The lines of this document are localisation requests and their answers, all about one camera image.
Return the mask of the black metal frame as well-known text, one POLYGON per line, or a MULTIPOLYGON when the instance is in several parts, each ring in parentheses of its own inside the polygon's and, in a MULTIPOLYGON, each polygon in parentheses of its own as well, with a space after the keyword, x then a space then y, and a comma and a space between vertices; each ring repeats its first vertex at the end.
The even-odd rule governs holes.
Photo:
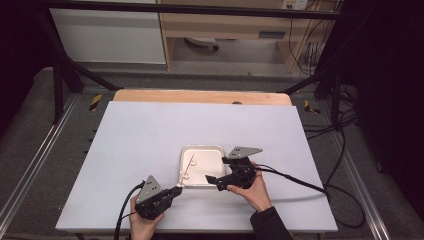
POLYGON ((166 13, 166 14, 194 14, 211 16, 242 16, 242 17, 267 17, 288 19, 319 19, 339 20, 348 19, 349 15, 339 12, 319 12, 306 10, 273 10, 264 8, 243 8, 223 6, 176 5, 176 4, 150 4, 128 2, 101 2, 101 1, 73 1, 73 0, 36 0, 32 3, 34 15, 44 33, 47 35, 53 48, 54 57, 54 82, 55 82, 55 120, 63 114, 63 100, 61 80, 64 80, 72 92, 81 92, 84 85, 77 73, 88 77, 109 90, 120 90, 116 86, 95 75, 85 67, 77 64, 68 56, 55 31, 55 24, 47 19, 47 13, 53 9, 91 10, 107 12, 137 12, 137 13, 166 13))

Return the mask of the person's right hand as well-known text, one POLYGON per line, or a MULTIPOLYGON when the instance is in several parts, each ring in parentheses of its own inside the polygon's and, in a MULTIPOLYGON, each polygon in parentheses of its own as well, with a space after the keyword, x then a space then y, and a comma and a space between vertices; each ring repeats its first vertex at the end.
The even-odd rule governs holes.
POLYGON ((263 212, 272 207, 265 181, 259 170, 255 171, 254 182, 248 189, 228 185, 227 190, 243 197, 257 212, 263 212))

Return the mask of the white table cover board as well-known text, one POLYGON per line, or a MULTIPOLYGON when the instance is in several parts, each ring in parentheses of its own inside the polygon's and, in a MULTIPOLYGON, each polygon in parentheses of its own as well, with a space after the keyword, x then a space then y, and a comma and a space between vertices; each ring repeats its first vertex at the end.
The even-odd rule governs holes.
POLYGON ((134 186, 149 175, 164 188, 177 184, 187 145, 260 148, 252 159, 276 170, 264 180, 285 226, 300 233, 336 231, 295 107, 118 101, 107 106, 57 229, 113 231, 134 186))

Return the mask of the square metal tray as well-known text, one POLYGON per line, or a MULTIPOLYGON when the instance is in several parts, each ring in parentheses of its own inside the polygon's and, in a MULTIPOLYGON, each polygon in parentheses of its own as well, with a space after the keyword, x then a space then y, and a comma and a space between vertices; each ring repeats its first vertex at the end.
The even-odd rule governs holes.
POLYGON ((188 179, 184 181, 186 188, 210 188, 213 184, 209 184, 205 175, 222 177, 226 174, 226 167, 222 162, 224 150, 217 145, 187 145, 182 148, 180 154, 180 170, 181 173, 186 169, 193 153, 194 159, 188 171, 188 179))

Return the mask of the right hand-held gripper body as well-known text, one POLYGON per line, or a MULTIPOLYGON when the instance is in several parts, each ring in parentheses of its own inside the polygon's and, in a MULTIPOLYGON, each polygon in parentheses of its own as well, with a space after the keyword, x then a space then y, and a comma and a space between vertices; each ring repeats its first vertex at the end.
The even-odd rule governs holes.
POLYGON ((228 185, 248 189, 255 178, 255 170, 249 157, 260 152, 260 148, 236 146, 226 156, 229 159, 233 159, 231 164, 227 164, 231 169, 231 173, 217 178, 217 189, 219 191, 226 190, 228 185))

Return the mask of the light wooden desk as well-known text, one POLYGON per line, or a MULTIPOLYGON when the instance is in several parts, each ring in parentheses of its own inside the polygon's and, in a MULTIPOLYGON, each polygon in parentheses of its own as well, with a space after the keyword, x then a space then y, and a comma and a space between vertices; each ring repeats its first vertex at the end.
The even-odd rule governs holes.
MULTIPOLYGON (((243 8, 282 8, 283 0, 156 0, 159 4, 223 6, 243 8)), ((305 10, 333 12, 336 0, 308 0, 305 10)), ((163 36, 170 38, 215 38, 274 40, 288 72, 296 69, 296 62, 309 41, 324 39, 318 22, 309 19, 286 19, 242 16, 211 16, 194 14, 159 15, 163 36)))

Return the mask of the yellow black floor tape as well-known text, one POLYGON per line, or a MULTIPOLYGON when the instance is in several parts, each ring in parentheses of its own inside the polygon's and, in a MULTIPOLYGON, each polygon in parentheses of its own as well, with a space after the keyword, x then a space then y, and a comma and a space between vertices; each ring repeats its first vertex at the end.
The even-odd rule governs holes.
POLYGON ((312 112, 314 114, 321 114, 321 111, 319 109, 312 108, 309 101, 307 100, 304 100, 304 110, 306 112, 312 112))
POLYGON ((89 111, 95 111, 96 110, 101 98, 102 98, 102 94, 97 94, 96 96, 94 96, 94 98, 93 98, 93 100, 90 104, 89 111))

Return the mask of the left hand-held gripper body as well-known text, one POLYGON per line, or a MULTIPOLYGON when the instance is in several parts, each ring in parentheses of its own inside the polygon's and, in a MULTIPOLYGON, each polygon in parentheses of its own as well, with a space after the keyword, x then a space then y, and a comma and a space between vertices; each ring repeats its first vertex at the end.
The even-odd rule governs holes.
POLYGON ((137 196, 135 210, 142 218, 154 220, 171 206, 173 197, 170 189, 163 189, 149 175, 137 196))

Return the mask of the white cabinet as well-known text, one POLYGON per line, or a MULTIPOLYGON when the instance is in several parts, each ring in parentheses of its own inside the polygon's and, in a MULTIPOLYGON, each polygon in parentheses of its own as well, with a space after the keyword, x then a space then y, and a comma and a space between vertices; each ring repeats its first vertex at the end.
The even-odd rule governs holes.
POLYGON ((154 13, 51 9, 67 54, 78 62, 166 62, 154 13))

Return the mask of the white power strip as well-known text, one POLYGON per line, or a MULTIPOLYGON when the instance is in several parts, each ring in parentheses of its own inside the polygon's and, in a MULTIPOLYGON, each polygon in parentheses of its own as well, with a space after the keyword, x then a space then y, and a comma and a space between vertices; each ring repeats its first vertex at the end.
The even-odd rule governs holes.
POLYGON ((283 0, 282 8, 287 10, 305 10, 308 0, 283 0))

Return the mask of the office chair base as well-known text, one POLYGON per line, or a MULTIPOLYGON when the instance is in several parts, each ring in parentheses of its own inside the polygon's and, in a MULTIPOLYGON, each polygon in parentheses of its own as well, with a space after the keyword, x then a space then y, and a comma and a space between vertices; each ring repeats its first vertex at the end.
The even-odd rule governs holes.
POLYGON ((219 50, 219 46, 213 38, 186 38, 186 41, 198 46, 211 48, 213 51, 219 50))

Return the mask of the wooden table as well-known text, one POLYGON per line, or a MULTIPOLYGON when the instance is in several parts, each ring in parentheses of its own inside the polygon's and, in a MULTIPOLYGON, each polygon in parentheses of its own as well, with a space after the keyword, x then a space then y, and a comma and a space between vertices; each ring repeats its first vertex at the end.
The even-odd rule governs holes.
POLYGON ((291 106, 287 94, 237 91, 121 89, 114 101, 291 106))

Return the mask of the person's left hand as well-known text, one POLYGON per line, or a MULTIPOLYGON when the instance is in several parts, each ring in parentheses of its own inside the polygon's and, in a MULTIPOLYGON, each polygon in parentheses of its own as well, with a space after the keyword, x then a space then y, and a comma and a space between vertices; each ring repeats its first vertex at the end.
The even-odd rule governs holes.
POLYGON ((164 219, 164 214, 160 214, 154 220, 142 218, 135 212, 137 197, 130 199, 130 208, 133 214, 129 217, 131 240, 151 240, 157 225, 164 219))

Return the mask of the aluminium floor rail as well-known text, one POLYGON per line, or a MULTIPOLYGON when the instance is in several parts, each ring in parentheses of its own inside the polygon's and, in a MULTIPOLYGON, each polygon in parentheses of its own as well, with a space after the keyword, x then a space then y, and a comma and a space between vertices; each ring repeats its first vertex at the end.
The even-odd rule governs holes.
POLYGON ((354 189, 355 195, 365 212, 366 220, 375 240, 390 240, 390 234, 379 214, 379 211, 362 179, 353 158, 347 149, 342 135, 338 132, 331 134, 342 156, 345 172, 354 189))
POLYGON ((69 97, 65 104, 63 115, 49 129, 48 134, 43 139, 40 147, 37 149, 37 152, 31 159, 29 166, 22 175, 14 191, 8 198, 4 207, 0 210, 0 238, 7 231, 7 228, 12 222, 16 212, 18 211, 23 199, 34 182, 34 179, 38 175, 42 165, 48 157, 63 127, 67 123, 67 120, 74 109, 75 103, 79 98, 79 94, 72 94, 69 97))

